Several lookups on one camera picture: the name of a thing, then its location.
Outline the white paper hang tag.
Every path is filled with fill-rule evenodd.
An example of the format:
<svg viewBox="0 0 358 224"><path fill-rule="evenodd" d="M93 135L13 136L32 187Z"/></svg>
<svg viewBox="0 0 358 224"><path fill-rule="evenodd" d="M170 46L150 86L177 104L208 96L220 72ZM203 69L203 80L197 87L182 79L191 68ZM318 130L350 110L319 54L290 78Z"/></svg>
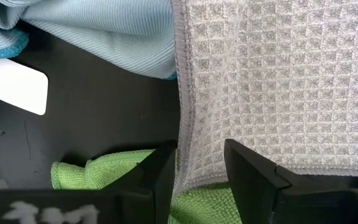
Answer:
<svg viewBox="0 0 358 224"><path fill-rule="evenodd" d="M0 59L0 100L33 114L44 115L47 107L46 74L9 59Z"/></svg>

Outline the light blue teal-edged towel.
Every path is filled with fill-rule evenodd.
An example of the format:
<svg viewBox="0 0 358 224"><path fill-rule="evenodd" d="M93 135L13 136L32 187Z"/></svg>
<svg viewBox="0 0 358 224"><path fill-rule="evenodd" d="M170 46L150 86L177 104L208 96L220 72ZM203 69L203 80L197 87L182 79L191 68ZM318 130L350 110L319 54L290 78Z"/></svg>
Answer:
<svg viewBox="0 0 358 224"><path fill-rule="evenodd" d="M29 43L19 21L129 72L176 77L170 0L0 0L0 58Z"/></svg>

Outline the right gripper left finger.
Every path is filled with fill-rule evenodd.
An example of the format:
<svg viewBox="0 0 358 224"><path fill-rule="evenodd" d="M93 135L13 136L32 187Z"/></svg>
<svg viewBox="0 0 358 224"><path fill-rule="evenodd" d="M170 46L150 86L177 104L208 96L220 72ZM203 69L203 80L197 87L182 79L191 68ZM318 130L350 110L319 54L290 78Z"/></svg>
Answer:
<svg viewBox="0 0 358 224"><path fill-rule="evenodd" d="M177 143L101 190L0 190L0 224L167 224Z"/></svg>

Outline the grey waffle microfiber towel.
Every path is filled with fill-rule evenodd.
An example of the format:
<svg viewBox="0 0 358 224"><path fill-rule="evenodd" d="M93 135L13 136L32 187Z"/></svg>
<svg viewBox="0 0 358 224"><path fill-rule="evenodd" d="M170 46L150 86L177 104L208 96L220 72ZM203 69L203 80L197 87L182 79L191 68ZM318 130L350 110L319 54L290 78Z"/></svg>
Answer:
<svg viewBox="0 0 358 224"><path fill-rule="evenodd" d="M358 0L171 0L174 193L227 181L235 139L298 174L358 176Z"/></svg>

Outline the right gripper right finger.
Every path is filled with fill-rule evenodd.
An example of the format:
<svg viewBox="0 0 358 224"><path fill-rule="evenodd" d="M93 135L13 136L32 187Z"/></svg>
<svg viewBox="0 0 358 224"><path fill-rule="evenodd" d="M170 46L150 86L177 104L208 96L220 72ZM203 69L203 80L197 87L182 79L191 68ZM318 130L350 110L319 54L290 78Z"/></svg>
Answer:
<svg viewBox="0 0 358 224"><path fill-rule="evenodd" d="M358 224L358 177L296 174L233 139L224 160L243 224Z"/></svg>

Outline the green microfiber towel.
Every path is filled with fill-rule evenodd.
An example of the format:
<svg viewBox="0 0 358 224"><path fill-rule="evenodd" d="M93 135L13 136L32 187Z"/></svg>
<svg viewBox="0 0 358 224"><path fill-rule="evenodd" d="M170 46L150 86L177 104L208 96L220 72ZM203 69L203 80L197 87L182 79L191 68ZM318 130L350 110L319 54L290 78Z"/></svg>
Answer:
<svg viewBox="0 0 358 224"><path fill-rule="evenodd" d="M54 162L54 189L102 189L129 172L153 150L118 152L88 160L85 166ZM229 184L187 190L172 200L168 224L242 224Z"/></svg>

